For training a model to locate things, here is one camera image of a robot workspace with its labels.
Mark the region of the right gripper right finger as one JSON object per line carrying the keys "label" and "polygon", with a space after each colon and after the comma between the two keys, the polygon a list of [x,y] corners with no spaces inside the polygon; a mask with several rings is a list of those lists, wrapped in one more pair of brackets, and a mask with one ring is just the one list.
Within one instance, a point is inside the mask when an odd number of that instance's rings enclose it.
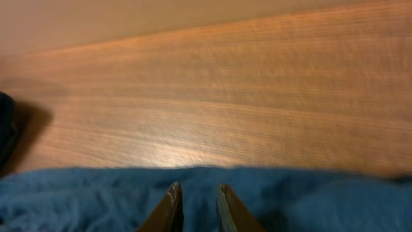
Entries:
{"label": "right gripper right finger", "polygon": [[228,184],[219,184],[216,199],[220,232],[267,232]]}

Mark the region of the dark blue shorts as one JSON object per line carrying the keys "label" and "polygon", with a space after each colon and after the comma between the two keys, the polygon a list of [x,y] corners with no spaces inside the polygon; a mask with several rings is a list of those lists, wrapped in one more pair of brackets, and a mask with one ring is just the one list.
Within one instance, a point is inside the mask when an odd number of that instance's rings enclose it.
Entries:
{"label": "dark blue shorts", "polygon": [[277,168],[44,169],[1,179],[2,231],[134,231],[180,183],[184,231],[217,231],[228,184],[268,231],[410,231],[411,178]]}

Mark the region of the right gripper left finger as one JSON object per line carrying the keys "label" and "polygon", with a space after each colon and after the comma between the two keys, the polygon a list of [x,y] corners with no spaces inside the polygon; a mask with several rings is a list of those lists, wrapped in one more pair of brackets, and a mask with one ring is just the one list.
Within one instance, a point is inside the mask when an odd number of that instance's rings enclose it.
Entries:
{"label": "right gripper left finger", "polygon": [[182,188],[178,182],[173,182],[136,232],[182,232],[183,221]]}

